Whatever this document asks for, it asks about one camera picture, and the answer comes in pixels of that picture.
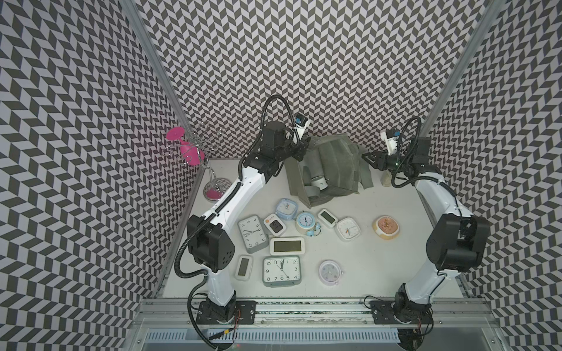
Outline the green canvas bag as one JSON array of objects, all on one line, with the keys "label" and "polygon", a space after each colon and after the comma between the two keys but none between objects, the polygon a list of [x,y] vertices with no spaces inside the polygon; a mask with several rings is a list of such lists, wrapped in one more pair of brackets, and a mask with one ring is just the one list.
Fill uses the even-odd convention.
[{"label": "green canvas bag", "polygon": [[[335,197],[357,194],[359,188],[373,187],[370,166],[361,158],[366,152],[347,135],[312,137],[301,162],[285,161],[290,194],[311,209]],[[315,176],[324,176],[329,186],[322,191],[310,187]]]}]

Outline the white twin-bell alarm clock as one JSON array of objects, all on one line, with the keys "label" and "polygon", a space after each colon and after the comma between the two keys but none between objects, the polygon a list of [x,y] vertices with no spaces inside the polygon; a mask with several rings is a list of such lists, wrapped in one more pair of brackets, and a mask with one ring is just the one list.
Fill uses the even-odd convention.
[{"label": "white twin-bell alarm clock", "polygon": [[325,190],[329,184],[323,175],[318,175],[310,179],[310,187],[315,187],[319,191]]}]

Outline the white square analog clock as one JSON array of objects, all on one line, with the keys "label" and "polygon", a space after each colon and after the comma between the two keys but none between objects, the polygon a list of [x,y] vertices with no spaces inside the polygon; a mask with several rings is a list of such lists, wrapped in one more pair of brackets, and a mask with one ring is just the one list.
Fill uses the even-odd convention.
[{"label": "white square analog clock", "polygon": [[341,240],[345,242],[353,241],[361,235],[360,226],[351,217],[341,219],[336,225],[336,231]]}]

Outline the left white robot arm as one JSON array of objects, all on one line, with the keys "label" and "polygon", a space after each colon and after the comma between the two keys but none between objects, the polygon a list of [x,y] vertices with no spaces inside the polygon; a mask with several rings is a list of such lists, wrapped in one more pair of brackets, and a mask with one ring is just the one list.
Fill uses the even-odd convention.
[{"label": "left white robot arm", "polygon": [[228,273],[235,254],[231,228],[286,159],[303,160],[309,124],[307,118],[295,117],[282,95],[270,96],[262,108],[258,135],[238,163],[237,180],[207,212],[187,221],[187,238],[174,259],[174,273],[180,279],[203,276],[208,289],[203,307],[216,320],[227,322],[237,315],[237,295]]}]

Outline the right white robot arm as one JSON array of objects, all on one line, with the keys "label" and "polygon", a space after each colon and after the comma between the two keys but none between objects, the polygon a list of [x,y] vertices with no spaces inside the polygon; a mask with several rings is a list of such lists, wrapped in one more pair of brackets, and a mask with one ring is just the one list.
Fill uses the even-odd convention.
[{"label": "right white robot arm", "polygon": [[420,135],[421,124],[414,117],[400,130],[386,130],[381,134],[386,150],[361,156],[376,170],[388,171],[393,188],[413,186],[433,226],[425,246],[427,260],[414,278],[400,286],[392,303],[371,302],[377,324],[429,322],[434,295],[445,282],[482,263],[491,232],[490,222],[459,202],[455,190],[430,161],[431,140]]}]

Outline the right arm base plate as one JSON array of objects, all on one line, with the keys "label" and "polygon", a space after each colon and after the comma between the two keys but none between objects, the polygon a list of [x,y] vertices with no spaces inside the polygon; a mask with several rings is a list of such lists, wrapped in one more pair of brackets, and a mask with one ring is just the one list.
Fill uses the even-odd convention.
[{"label": "right arm base plate", "polygon": [[418,326],[433,320],[430,304],[373,300],[369,307],[376,325]]}]

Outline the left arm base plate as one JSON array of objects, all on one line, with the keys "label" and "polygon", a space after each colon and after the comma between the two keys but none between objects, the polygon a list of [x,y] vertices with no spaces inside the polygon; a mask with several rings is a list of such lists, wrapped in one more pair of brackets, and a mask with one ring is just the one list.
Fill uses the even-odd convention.
[{"label": "left arm base plate", "polygon": [[234,324],[252,325],[256,317],[256,301],[242,300],[230,302],[221,307],[209,299],[202,301],[196,314],[196,323],[201,325]]}]

